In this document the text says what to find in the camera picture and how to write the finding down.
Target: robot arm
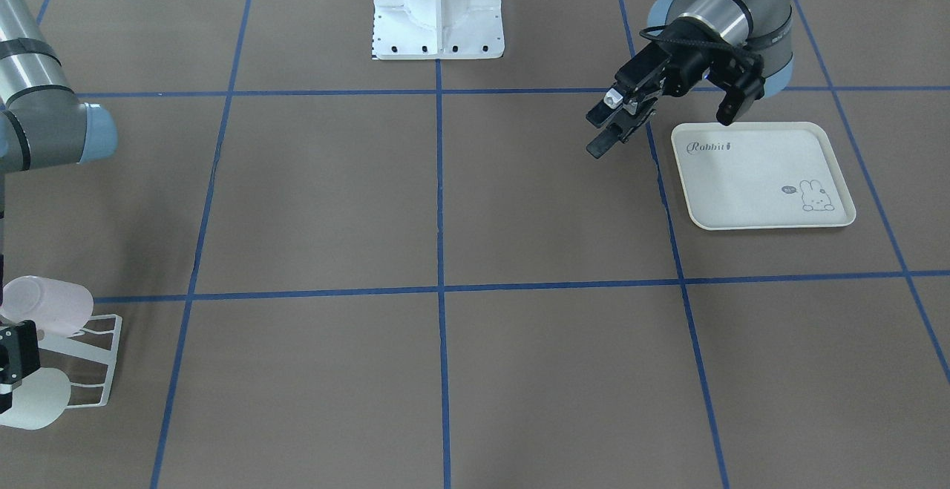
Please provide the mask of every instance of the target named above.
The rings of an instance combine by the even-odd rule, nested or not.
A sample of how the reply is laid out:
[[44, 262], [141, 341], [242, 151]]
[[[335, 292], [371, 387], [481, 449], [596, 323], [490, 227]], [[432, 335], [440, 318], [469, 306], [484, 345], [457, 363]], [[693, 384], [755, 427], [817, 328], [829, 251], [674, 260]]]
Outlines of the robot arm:
[[702, 79], [726, 96], [716, 119], [732, 124], [791, 80], [791, 0], [658, 0], [641, 36], [650, 40], [617, 71], [587, 113], [603, 128], [587, 151], [600, 158], [655, 114], [661, 96], [686, 96]]
[[[4, 176], [109, 157], [118, 134], [107, 110], [76, 97], [24, 0], [0, 0], [0, 100], [2, 279]], [[10, 409], [23, 378], [39, 369], [37, 343], [34, 322], [0, 324], [0, 413]]]

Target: cup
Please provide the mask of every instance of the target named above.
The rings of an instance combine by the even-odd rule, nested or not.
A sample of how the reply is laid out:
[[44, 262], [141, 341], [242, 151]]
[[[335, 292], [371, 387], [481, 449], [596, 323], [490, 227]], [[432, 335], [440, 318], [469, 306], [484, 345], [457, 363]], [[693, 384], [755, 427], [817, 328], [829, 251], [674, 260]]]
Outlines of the cup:
[[64, 280], [23, 276], [3, 287], [0, 316], [13, 323], [32, 320], [37, 329], [68, 337], [89, 322], [92, 294]]
[[38, 430], [53, 424], [69, 404], [72, 385], [57, 368], [40, 368], [13, 389], [13, 407], [0, 413], [0, 426]]

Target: white pedestal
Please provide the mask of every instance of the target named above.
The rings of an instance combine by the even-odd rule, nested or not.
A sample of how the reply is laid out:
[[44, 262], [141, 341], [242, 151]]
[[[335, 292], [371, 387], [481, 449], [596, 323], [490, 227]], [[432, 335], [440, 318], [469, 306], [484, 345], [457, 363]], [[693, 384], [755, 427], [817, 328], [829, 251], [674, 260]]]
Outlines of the white pedestal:
[[373, 0], [373, 58], [496, 59], [502, 0]]

